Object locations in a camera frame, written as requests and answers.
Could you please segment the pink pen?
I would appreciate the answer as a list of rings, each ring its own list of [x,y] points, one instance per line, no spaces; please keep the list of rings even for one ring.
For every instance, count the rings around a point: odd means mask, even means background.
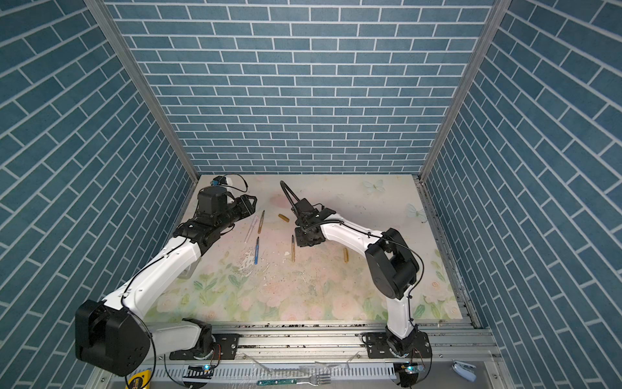
[[[252,233],[254,232],[255,226],[257,225],[258,221],[259,221],[259,217],[254,216],[254,217],[253,217],[253,219],[252,219],[252,221],[251,221],[251,224],[250,224],[249,230],[248,230],[248,232],[247,232],[247,234],[246,234],[245,241],[244,241],[245,243],[247,243],[247,242],[249,241],[250,236],[251,236],[251,235],[252,235]]]

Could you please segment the brown pen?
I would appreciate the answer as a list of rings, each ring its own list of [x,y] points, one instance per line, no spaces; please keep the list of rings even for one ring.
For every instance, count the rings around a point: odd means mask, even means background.
[[[258,234],[262,233],[262,226],[263,226],[263,222],[264,222],[264,218],[265,218],[265,210],[262,211],[261,217],[260,217],[260,221],[259,221],[259,226],[258,226]]]

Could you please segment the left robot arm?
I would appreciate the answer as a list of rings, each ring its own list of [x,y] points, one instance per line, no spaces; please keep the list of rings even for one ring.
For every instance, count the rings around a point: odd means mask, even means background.
[[[215,340],[210,324],[185,318],[177,324],[147,325],[144,318],[158,297],[197,263],[226,229],[254,215],[256,204],[256,197],[235,197],[223,186],[199,191],[193,217],[175,229],[154,259],[102,300],[87,300],[77,309],[77,359],[126,377],[144,360],[161,354],[212,357]]]

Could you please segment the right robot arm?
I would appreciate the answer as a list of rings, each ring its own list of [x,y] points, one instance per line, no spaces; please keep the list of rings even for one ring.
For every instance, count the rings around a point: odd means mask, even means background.
[[[291,206],[299,247],[334,241],[366,258],[374,285],[386,297],[387,344],[398,357],[412,353],[418,328],[411,317],[411,292],[423,265],[399,231],[367,229],[327,207],[317,210],[307,199],[296,198]]]

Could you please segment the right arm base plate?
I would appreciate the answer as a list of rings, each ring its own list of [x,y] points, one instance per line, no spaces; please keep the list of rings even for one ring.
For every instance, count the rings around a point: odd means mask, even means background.
[[[427,333],[414,329],[405,339],[388,329],[385,332],[364,332],[362,343],[370,359],[431,358],[432,348]]]

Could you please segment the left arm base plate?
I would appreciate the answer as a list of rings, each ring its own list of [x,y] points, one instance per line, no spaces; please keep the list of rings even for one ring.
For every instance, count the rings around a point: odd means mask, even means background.
[[[223,361],[233,360],[236,356],[240,336],[234,333],[208,335],[196,346],[188,350],[170,353],[172,361]]]

